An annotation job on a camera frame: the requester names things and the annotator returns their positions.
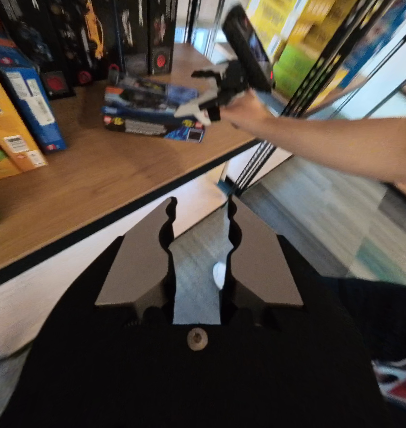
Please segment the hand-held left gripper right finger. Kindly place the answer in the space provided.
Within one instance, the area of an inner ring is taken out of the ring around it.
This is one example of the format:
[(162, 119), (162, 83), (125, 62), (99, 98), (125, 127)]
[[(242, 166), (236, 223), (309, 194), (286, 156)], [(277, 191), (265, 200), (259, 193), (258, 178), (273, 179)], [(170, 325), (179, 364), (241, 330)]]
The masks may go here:
[(304, 308), (278, 236), (236, 196), (228, 198), (228, 240), (220, 320), (230, 323), (245, 309), (256, 323), (266, 323), (274, 309)]

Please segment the person's white shoe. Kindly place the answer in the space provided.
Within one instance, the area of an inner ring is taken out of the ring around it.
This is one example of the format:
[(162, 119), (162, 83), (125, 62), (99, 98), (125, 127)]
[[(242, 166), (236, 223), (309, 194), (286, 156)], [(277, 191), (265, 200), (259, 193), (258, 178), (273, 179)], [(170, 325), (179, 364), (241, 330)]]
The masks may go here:
[(225, 284), (225, 277), (226, 277), (226, 264), (224, 262), (217, 262), (212, 269), (212, 276), (213, 281), (218, 288), (219, 291), (221, 291), (224, 288)]

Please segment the blue toy box white label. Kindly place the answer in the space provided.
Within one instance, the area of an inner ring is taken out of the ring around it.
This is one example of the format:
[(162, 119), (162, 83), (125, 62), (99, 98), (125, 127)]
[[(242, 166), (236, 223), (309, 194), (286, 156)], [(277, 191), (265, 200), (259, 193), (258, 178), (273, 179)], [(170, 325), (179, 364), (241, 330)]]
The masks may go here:
[(44, 153), (67, 149), (38, 72), (8, 35), (0, 32), (0, 78)]

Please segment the person's right hand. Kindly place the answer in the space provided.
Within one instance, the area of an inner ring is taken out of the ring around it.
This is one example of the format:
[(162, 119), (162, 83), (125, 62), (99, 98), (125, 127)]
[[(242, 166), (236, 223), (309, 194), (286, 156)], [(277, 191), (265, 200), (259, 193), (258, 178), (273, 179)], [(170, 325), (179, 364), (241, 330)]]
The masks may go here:
[(229, 104), (220, 107), (221, 121), (257, 138), (271, 139), (276, 117), (249, 89), (236, 96)]

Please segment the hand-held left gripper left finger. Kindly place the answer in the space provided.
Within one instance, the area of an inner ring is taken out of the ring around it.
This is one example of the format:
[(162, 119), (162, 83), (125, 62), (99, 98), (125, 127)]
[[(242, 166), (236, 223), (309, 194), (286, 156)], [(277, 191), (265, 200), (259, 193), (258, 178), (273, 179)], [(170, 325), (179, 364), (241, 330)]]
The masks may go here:
[(135, 316), (156, 307), (174, 315), (176, 273), (169, 247), (176, 207), (177, 198), (168, 197), (125, 233), (96, 306), (130, 307)]

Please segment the black metal rack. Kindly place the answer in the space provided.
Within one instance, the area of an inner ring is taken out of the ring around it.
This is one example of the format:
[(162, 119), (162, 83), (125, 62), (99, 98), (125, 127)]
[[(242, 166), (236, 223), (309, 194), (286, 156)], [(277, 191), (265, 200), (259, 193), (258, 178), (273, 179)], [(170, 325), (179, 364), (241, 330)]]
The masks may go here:
[[(333, 81), (334, 74), (343, 66), (354, 47), (394, 2), (393, 0), (356, 1), (353, 4), (340, 24), (335, 27), (333, 35), (328, 36), (319, 59), (289, 99), (281, 116), (300, 118), (307, 112), (317, 96)], [(219, 108), (227, 105), (219, 104), (219, 84), (216, 92), (215, 100)]]

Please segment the person's right forearm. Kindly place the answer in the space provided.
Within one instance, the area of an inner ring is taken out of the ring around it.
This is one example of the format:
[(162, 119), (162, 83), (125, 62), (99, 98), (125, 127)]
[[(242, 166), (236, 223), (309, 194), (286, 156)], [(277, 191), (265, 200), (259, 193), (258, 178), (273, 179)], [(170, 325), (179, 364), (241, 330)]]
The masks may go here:
[(252, 133), (299, 157), (342, 172), (406, 183), (406, 118), (268, 118)]

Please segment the light green box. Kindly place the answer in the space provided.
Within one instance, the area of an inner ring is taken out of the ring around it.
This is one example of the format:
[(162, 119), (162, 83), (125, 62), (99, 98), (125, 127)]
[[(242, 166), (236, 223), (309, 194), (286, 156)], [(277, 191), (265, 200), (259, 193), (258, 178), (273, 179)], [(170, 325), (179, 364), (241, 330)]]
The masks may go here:
[(273, 67), (275, 90), (290, 99), (320, 57), (304, 44), (287, 44)]

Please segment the wooden shelf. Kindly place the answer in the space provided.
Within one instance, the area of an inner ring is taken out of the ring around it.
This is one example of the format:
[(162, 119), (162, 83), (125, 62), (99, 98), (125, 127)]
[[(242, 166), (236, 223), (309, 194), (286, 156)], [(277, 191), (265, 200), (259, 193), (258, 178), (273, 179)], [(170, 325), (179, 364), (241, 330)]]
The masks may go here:
[(208, 128), (201, 143), (109, 131), (106, 85), (53, 101), (68, 149), (0, 180), (0, 285), (255, 144), (225, 123)]

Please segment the dark toy box bat logo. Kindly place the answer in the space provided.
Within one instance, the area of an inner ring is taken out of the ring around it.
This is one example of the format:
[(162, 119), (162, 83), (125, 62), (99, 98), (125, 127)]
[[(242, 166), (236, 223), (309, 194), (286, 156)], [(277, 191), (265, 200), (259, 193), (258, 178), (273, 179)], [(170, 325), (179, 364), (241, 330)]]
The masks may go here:
[(205, 126), (192, 115), (174, 116), (180, 105), (199, 95), (194, 88), (111, 69), (101, 108), (104, 126), (121, 133), (200, 143)]

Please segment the row of black toy boxes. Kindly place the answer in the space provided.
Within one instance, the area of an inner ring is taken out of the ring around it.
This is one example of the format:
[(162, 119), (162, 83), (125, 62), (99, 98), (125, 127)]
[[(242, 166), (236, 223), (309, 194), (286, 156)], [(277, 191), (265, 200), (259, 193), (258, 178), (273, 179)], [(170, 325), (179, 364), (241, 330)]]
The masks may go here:
[(49, 99), (105, 80), (172, 69), (178, 1), (0, 0), (0, 28), (36, 68)]

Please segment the person's dark trousers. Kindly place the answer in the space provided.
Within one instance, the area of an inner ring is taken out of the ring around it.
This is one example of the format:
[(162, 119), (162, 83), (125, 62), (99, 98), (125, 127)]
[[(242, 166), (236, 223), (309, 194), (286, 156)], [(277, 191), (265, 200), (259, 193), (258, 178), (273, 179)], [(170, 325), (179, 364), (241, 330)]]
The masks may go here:
[(406, 286), (357, 278), (320, 280), (354, 320), (372, 360), (406, 359)]

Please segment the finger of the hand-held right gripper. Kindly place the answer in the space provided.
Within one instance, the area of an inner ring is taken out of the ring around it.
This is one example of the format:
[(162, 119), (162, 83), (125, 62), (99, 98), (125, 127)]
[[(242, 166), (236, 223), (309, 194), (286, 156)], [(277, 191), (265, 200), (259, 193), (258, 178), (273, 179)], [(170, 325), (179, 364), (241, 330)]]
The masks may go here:
[(230, 62), (221, 62), (212, 66), (195, 70), (191, 73), (191, 78), (213, 79), (216, 84), (231, 84), (231, 76), (228, 71)]
[(207, 90), (199, 97), (181, 104), (174, 112), (175, 118), (193, 118), (203, 126), (210, 126), (212, 122), (221, 120), (220, 108), (217, 105), (216, 90)]

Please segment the orange yellow toy box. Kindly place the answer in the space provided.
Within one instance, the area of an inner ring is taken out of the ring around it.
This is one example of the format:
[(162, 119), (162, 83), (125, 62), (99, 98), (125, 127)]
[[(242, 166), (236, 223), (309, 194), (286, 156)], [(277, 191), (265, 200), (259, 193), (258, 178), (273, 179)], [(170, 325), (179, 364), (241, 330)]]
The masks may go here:
[(46, 165), (44, 155), (0, 83), (0, 180)]

